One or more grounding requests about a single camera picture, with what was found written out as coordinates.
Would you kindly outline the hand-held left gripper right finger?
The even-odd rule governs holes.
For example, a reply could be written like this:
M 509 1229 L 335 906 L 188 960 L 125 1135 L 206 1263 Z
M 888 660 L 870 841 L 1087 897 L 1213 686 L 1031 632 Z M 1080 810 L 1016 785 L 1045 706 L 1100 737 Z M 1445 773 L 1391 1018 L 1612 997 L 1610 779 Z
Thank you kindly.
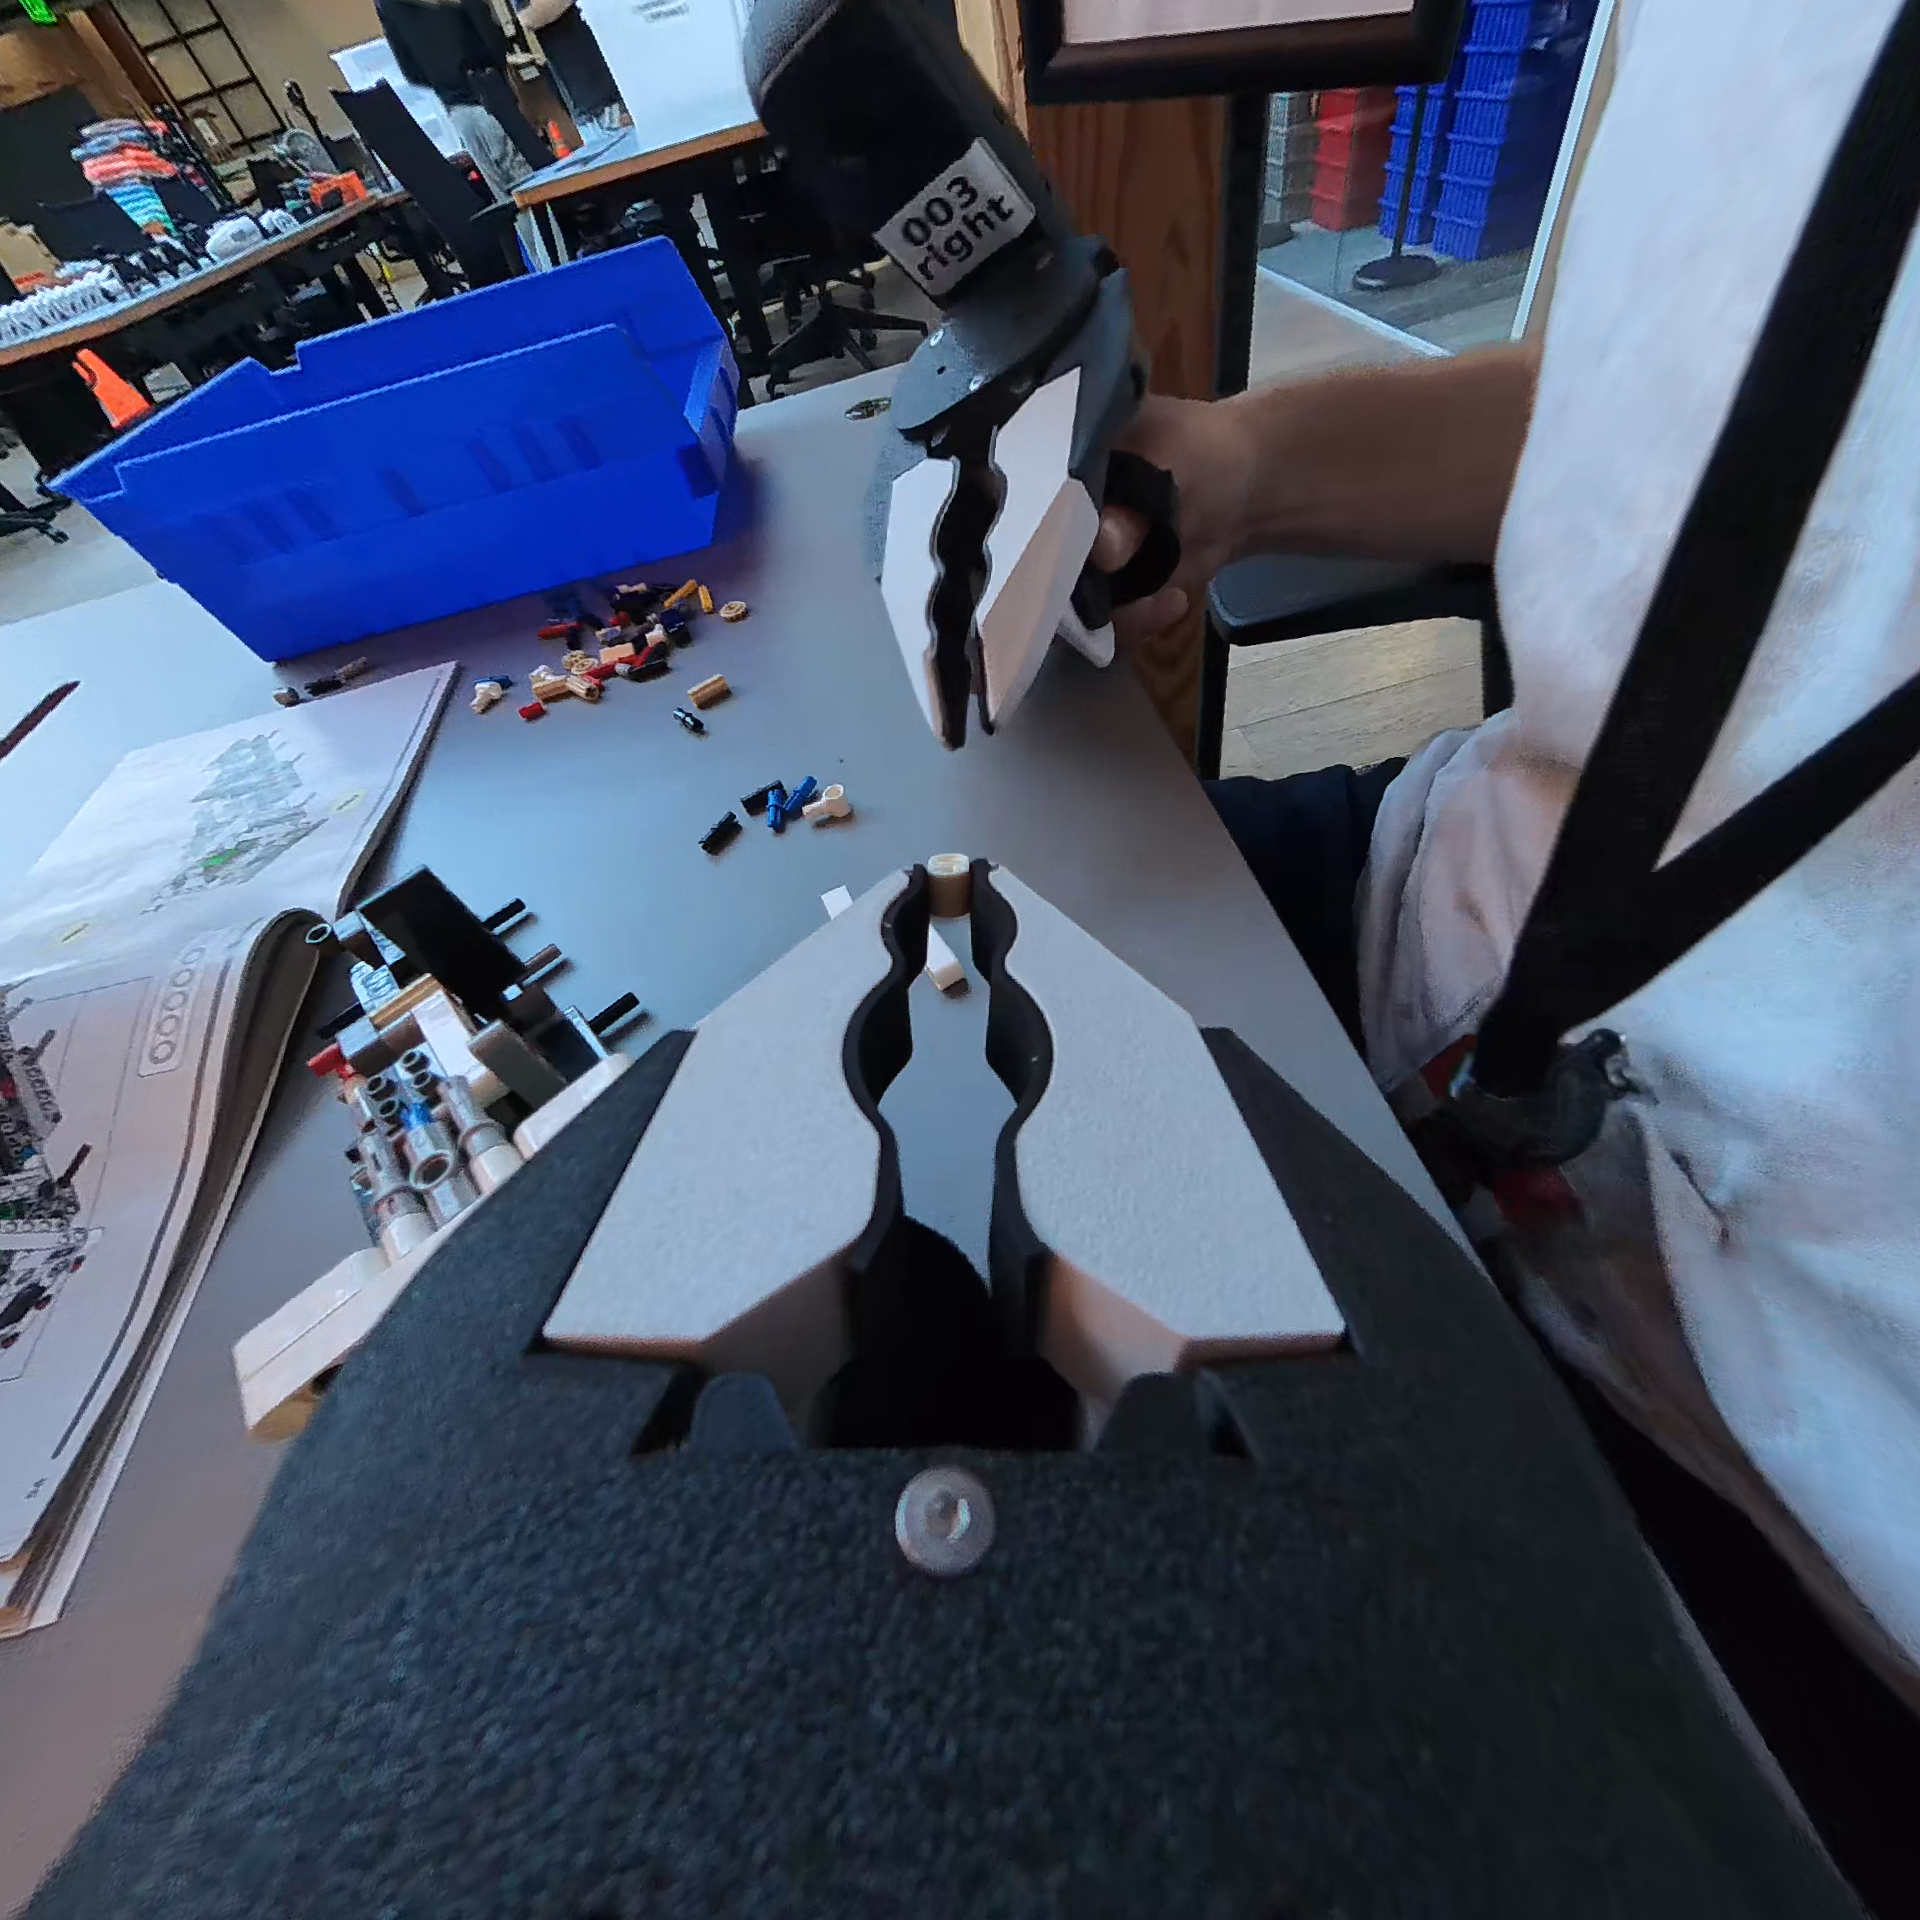
M 1189 1010 L 1011 868 L 972 865 L 985 1055 L 1013 1098 L 989 1279 L 1023 1356 L 1134 1380 L 1323 1356 L 1347 1320 Z

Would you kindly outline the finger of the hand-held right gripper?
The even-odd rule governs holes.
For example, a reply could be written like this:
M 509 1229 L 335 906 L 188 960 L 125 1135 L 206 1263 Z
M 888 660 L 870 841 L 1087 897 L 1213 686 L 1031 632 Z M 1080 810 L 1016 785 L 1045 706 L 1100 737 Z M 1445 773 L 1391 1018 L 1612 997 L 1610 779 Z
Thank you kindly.
M 926 457 L 883 492 L 879 589 L 910 686 L 936 741 L 959 752 L 970 725 L 996 730 L 992 534 L 1003 509 L 994 453 Z
M 1060 631 L 1085 660 L 1106 666 L 1106 629 L 1075 610 L 1099 532 L 1090 489 L 1071 471 L 1082 380 L 1078 367 L 1060 373 L 992 434 L 989 460 L 1003 491 L 975 610 L 989 732 L 1020 709 Z

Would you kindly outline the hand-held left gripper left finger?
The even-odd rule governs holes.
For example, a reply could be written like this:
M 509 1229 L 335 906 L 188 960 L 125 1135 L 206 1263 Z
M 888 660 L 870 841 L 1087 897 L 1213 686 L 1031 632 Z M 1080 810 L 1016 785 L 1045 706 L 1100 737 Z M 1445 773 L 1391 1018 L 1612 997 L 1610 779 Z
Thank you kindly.
M 914 1048 L 926 889 L 890 875 L 700 1022 L 548 1344 L 760 1374 L 795 1414 L 852 1356 L 854 1271 L 903 1213 L 881 1102 Z

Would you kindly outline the person's right forearm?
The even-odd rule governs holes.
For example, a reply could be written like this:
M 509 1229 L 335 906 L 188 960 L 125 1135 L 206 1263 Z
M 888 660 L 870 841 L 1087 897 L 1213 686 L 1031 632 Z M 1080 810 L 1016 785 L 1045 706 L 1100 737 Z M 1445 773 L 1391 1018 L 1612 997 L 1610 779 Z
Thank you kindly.
M 1249 450 L 1232 561 L 1492 564 L 1542 348 L 1338 368 L 1236 397 Z

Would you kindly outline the pile of small lego pieces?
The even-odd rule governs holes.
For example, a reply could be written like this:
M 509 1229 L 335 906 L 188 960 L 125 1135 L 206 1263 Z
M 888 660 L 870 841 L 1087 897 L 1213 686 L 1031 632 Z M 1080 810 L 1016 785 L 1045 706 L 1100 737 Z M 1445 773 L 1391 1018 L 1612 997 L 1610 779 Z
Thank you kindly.
M 526 676 L 517 713 L 537 723 L 556 709 L 597 709 L 614 685 L 657 685 L 677 675 L 721 601 L 700 580 L 614 585 L 603 603 L 564 594 L 541 623 L 546 655 Z

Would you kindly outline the partly built lego model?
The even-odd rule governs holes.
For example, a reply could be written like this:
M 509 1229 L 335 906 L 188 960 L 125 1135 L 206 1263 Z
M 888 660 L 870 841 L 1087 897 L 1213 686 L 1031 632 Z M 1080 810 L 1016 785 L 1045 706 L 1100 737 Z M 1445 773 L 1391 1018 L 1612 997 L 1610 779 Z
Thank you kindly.
M 479 915 L 415 868 L 309 931 L 350 960 L 353 1009 L 306 1069 L 348 1125 L 348 1189 L 368 1242 L 233 1351 L 244 1428 L 299 1435 L 328 1385 L 461 1229 L 628 1071 L 631 992 L 584 1014 L 551 991 L 564 953 L 524 957 L 523 901 Z

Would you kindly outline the lego instruction booklet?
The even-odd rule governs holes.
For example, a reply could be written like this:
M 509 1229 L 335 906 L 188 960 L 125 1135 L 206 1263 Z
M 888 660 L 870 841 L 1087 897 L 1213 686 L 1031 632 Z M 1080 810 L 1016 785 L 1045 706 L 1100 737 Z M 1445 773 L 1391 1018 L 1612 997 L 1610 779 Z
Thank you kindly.
M 3 1632 L 60 1618 L 455 663 L 126 756 L 3 947 Z

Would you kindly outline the person's right hand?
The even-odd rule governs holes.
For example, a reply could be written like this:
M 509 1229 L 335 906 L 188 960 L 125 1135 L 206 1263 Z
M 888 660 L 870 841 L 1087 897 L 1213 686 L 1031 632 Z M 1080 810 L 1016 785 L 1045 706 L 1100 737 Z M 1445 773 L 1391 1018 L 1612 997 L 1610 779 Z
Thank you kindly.
M 1133 651 L 1175 631 L 1235 562 L 1258 513 L 1260 417 L 1255 394 L 1214 401 L 1147 397 L 1119 446 L 1165 469 L 1179 492 L 1181 562 L 1168 582 L 1115 607 L 1117 643 Z

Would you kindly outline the black swivel chair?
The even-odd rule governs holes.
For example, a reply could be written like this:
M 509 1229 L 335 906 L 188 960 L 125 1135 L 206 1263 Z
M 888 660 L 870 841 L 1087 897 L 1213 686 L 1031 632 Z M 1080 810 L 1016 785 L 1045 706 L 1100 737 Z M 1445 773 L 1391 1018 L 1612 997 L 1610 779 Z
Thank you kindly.
M 786 254 L 762 270 L 770 344 L 753 350 L 756 401 L 897 367 L 928 339 L 933 325 L 923 313 L 892 313 L 879 301 L 884 273 L 858 261 L 845 275 L 830 269 L 810 254 Z

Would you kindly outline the white upright boards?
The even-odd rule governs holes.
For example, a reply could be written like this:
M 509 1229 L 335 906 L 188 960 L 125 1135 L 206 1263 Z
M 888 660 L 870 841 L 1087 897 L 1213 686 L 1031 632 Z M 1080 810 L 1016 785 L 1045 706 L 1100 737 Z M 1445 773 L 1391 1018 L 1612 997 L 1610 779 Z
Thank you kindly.
M 645 155 L 756 122 L 745 3 L 580 3 Z

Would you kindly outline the wooden top desk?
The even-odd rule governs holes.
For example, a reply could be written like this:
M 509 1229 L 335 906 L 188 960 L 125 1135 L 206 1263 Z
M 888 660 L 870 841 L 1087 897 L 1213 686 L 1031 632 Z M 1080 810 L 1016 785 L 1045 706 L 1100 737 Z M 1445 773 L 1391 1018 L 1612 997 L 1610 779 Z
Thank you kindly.
M 564 222 L 569 213 L 584 215 L 600 203 L 624 208 L 634 200 L 671 208 L 699 198 L 730 297 L 722 299 L 716 291 L 702 243 L 687 245 L 689 270 L 730 334 L 740 377 L 762 379 L 772 370 L 775 343 L 767 325 L 760 259 L 748 229 L 742 182 L 770 152 L 767 128 L 756 119 L 655 149 L 649 149 L 641 128 L 628 124 L 599 146 L 534 171 L 512 188 L 510 200 L 518 213 L 551 216 L 553 254 L 556 261 L 571 261 L 572 234 Z

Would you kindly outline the person's dark trousers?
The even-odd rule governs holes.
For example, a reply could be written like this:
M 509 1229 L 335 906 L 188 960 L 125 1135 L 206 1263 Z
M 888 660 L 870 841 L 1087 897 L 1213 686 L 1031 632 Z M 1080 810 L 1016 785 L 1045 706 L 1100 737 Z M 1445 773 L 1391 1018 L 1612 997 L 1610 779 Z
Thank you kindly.
M 1208 799 L 1357 1048 L 1357 890 L 1387 789 L 1402 770 L 1332 767 L 1210 780 Z M 1559 1362 L 1599 1452 L 1726 1672 L 1815 1833 L 1862 1905 L 1919 1914 L 1919 1723 L 1858 1658 L 1789 1563 Z

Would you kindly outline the black floor stand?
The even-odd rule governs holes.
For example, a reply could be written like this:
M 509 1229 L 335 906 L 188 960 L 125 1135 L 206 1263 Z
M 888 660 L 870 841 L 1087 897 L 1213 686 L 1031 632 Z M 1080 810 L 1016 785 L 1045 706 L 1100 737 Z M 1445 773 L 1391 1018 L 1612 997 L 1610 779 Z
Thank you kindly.
M 1389 252 L 1358 266 L 1353 275 L 1350 291 L 1357 297 L 1389 294 L 1427 287 L 1438 277 L 1438 265 L 1424 254 L 1408 256 L 1407 245 L 1415 219 L 1415 198 L 1421 185 L 1421 155 L 1427 141 L 1430 86 L 1413 89 L 1410 122 L 1404 145 L 1404 167 L 1401 176 L 1401 197 L 1396 205 L 1396 224 Z

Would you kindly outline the blue plastic bin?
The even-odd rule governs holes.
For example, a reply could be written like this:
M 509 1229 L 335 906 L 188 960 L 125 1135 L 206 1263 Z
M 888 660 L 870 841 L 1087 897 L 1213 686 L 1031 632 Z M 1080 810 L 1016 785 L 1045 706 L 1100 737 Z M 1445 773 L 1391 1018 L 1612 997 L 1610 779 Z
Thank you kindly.
M 739 388 L 657 237 L 239 362 L 59 491 L 295 660 L 706 549 Z

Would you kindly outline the stack of red crates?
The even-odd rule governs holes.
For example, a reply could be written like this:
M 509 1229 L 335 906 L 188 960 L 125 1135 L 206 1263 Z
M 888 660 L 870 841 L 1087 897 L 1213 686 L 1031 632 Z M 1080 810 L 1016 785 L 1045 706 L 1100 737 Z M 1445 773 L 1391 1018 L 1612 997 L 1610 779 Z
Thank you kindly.
M 1308 219 L 1323 232 L 1374 229 L 1394 137 L 1393 86 L 1325 89 L 1310 96 L 1312 175 Z

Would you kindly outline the stack of blue crates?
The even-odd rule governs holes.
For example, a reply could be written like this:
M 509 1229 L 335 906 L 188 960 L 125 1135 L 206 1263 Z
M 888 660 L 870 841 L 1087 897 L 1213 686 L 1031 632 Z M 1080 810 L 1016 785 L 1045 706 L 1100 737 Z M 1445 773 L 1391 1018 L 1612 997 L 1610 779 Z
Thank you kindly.
M 1527 250 L 1572 112 L 1595 3 L 1473 3 L 1445 83 L 1396 90 L 1379 232 L 1450 262 Z

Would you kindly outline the person's white shirt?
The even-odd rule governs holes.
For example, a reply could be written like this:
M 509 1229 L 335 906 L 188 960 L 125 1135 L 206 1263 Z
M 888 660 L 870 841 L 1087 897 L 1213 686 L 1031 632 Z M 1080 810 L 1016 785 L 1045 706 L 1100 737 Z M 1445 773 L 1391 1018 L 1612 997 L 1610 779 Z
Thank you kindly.
M 1673 536 L 1898 12 L 1623 5 L 1497 586 L 1515 701 L 1382 800 L 1365 1055 L 1415 1075 L 1492 1005 Z M 1738 1507 L 1917 1711 L 1917 768 L 1606 1014 L 1636 1090 L 1524 1229 L 1549 1340 Z

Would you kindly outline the long wooden top table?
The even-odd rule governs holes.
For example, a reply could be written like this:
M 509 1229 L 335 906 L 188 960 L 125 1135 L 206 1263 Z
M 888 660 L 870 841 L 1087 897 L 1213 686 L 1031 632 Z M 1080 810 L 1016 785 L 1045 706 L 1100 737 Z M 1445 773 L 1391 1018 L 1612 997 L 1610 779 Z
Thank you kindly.
M 118 433 L 79 370 L 82 353 L 94 353 L 141 399 L 163 370 L 197 388 L 249 358 L 283 368 L 310 339 L 390 316 L 365 254 L 415 241 L 410 197 L 374 194 L 154 293 L 13 343 L 3 350 L 5 427 L 40 469 L 60 473 Z

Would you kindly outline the black grid glass partition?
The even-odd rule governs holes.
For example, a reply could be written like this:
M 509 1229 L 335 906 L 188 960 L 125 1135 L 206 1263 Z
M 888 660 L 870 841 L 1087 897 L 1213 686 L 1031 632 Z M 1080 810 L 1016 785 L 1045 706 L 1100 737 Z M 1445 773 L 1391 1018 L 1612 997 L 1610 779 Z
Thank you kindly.
M 215 155 L 275 145 L 285 119 L 215 3 L 112 3 L 166 100 Z

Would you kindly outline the stack of colourful cloths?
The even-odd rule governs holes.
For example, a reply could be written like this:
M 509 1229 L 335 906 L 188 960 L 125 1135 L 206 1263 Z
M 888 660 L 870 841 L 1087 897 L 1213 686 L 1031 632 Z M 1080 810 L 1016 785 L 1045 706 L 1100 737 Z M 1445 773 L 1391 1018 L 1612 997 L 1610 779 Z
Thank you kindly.
M 117 205 L 137 229 L 174 232 L 160 182 L 180 180 L 169 130 L 156 119 L 109 116 L 87 122 L 71 151 L 89 186 Z

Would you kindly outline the row of white small items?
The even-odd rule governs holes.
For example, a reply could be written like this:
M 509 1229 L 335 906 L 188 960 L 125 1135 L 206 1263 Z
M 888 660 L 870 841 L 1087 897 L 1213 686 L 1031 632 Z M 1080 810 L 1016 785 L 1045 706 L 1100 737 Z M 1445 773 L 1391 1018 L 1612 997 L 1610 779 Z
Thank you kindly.
M 80 262 L 68 277 L 57 277 L 3 302 L 3 344 L 24 344 L 90 323 L 130 301 L 128 285 L 111 262 Z

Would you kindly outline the wide wooden post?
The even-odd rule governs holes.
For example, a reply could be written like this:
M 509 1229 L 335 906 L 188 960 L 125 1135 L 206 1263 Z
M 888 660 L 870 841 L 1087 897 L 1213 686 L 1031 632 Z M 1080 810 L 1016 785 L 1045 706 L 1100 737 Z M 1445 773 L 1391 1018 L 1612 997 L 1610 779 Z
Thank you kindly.
M 1151 394 L 1213 403 L 1229 107 L 1218 98 L 1032 107 L 1020 8 L 959 3 L 959 34 L 1085 232 L 1130 277 Z M 1165 636 L 1120 647 L 1166 732 L 1194 755 L 1204 603 Z

